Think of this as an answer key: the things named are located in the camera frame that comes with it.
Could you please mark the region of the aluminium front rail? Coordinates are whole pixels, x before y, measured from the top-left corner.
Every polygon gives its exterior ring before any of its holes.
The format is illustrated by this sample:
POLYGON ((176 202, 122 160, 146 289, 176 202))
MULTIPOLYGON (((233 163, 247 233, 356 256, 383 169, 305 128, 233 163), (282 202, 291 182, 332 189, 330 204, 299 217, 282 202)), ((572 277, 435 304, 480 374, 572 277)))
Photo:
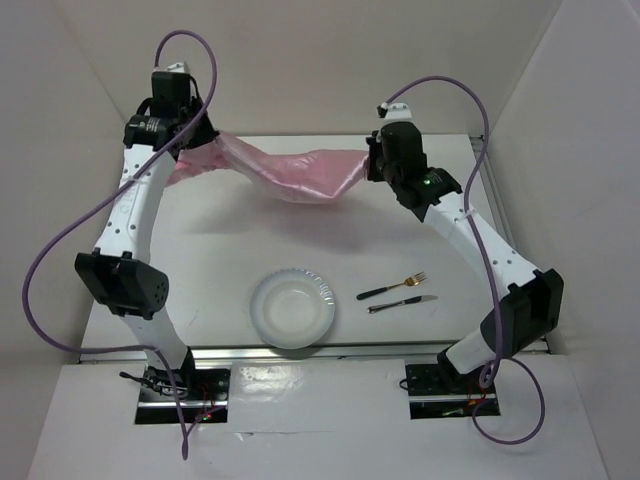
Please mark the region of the aluminium front rail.
MULTIPOLYGON (((414 357, 436 356, 451 346, 453 341, 322 341, 300 349, 282 349, 269 346, 259 340, 223 340, 214 342, 213 338, 187 338, 183 340, 192 350, 196 362, 231 362, 256 360, 292 360, 306 359, 356 359, 372 357, 414 357)), ((526 353, 549 353, 545 337, 525 347, 526 353)), ((146 361, 142 352, 111 352, 104 354, 81 354, 80 364, 127 363, 146 361)))

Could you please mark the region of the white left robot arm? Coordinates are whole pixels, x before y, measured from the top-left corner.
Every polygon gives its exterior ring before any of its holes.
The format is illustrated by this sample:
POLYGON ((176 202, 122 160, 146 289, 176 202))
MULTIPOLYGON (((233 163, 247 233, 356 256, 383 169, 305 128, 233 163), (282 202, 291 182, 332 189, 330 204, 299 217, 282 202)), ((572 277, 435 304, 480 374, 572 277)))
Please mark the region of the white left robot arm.
POLYGON ((151 86, 151 97, 125 125, 124 191, 93 250, 78 254, 74 268, 94 300, 147 346, 149 381, 184 399, 197 387, 195 361, 165 307, 169 279, 151 264, 151 237, 180 151, 212 138, 214 130, 197 115, 203 102, 185 64, 154 71, 151 86))

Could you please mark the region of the aluminium right side rail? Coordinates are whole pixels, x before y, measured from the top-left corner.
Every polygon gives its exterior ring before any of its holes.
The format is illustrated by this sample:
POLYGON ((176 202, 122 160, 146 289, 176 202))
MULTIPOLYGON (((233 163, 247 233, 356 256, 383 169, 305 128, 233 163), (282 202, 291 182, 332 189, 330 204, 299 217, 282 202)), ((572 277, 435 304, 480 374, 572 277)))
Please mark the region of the aluminium right side rail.
MULTIPOLYGON (((483 137, 481 136, 467 136, 471 145, 471 149, 474 155, 474 163, 480 157, 482 150, 483 137)), ((488 153, 485 156, 485 160, 482 162, 477 174, 474 176, 472 186, 470 187, 470 204, 472 207, 478 207, 478 210, 482 211, 481 216, 485 219, 487 224, 492 224, 494 230, 512 247, 516 247, 513 232, 509 225, 506 210, 500 196, 496 176, 489 162, 488 153)), ((477 256, 474 266, 472 267, 476 275, 485 285, 489 292, 490 310, 489 314, 493 314, 494 305, 492 303, 492 297, 490 287, 488 283, 486 268, 482 261, 481 256, 477 256)))

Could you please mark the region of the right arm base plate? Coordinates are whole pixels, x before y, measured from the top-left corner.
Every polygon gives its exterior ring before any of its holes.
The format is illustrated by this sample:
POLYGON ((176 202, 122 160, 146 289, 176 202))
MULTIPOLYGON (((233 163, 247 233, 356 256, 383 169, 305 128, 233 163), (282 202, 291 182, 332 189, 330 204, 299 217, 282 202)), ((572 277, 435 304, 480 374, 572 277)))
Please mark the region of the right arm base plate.
POLYGON ((479 384, 478 368, 457 379, 444 380, 436 364, 407 364, 405 377, 398 382, 408 395, 412 420, 451 419, 482 416, 500 416, 496 388, 483 388, 479 384))

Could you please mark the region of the pink satin rose cloth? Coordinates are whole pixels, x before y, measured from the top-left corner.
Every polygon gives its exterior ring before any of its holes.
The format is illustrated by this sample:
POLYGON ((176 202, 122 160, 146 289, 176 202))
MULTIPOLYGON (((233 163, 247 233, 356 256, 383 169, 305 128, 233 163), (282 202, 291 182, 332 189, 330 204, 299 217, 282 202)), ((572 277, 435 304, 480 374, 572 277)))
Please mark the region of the pink satin rose cloth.
POLYGON ((319 149, 298 154, 269 154, 222 133, 215 140, 180 153, 169 177, 181 181, 230 170, 246 177, 266 195, 289 203, 329 204, 339 200, 368 173, 368 153, 319 149))

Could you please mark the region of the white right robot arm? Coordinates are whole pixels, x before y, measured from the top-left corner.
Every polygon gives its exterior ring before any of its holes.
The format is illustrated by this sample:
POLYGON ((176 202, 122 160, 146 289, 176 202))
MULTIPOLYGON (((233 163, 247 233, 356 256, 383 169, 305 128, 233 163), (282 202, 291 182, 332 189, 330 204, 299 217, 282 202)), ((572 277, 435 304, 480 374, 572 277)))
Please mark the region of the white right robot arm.
POLYGON ((557 327, 564 281, 517 253, 472 206, 443 168, 431 167, 410 121, 384 125, 366 140, 367 175, 387 183, 397 201, 439 233, 489 284, 493 307, 479 327, 437 357, 436 379, 460 391, 487 363, 509 359, 557 327))

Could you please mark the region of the white scalloped plate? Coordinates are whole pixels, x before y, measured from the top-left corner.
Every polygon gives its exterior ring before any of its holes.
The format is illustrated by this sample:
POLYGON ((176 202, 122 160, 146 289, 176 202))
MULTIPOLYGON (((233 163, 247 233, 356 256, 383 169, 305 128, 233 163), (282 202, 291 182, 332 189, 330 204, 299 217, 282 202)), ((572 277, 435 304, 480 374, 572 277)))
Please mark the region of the white scalloped plate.
POLYGON ((335 295, 327 282, 303 268, 273 272, 252 292, 251 324, 266 344, 277 349, 309 347, 331 328, 335 295))

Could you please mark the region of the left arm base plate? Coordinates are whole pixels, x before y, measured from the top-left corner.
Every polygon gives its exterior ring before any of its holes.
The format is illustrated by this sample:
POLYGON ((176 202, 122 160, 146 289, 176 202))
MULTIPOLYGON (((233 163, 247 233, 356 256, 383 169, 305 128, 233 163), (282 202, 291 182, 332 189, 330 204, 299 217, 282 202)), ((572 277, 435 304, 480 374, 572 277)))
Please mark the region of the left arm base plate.
MULTIPOLYGON (((157 380, 150 371, 131 375, 121 371, 123 379, 140 386, 135 423, 137 425, 178 424, 173 390, 168 382, 157 380)), ((178 386, 185 423, 226 423, 231 370, 229 367, 198 369, 190 388, 178 386)))

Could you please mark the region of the aluminium rail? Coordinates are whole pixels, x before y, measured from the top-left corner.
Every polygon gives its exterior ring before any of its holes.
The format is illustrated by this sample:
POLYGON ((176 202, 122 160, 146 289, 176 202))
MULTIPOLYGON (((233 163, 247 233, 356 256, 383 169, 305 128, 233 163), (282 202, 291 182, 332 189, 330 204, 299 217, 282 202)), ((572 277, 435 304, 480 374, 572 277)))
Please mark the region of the aluminium rail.
MULTIPOLYGON (((231 362, 256 360, 292 360, 306 359, 356 359, 372 357, 414 357, 436 356, 451 346, 453 341, 322 341, 300 349, 282 349, 269 346, 259 340, 223 340, 214 342, 213 338, 187 338, 183 340, 192 350, 196 362, 231 362)), ((525 347, 526 353, 549 353, 545 337, 525 347)), ((104 354, 81 354, 80 364, 127 363, 146 361, 142 352, 111 352, 104 354)))
MULTIPOLYGON (((471 145, 471 149, 474 155, 474 163, 480 157, 482 150, 483 137, 481 136, 467 136, 471 145)), ((470 187, 470 204, 472 207, 478 207, 478 210, 482 211, 481 216, 485 219, 487 224, 492 224, 494 230, 512 247, 516 247, 513 232, 509 225, 506 210, 500 196, 496 176, 489 162, 488 153, 485 156, 485 160, 482 162, 477 174, 474 176, 472 186, 470 187)), ((489 314, 493 314, 494 305, 492 303, 492 297, 490 287, 488 283, 486 268, 482 261, 481 256, 477 256, 474 266, 472 267, 476 275, 485 285, 489 292, 490 310, 489 314)))

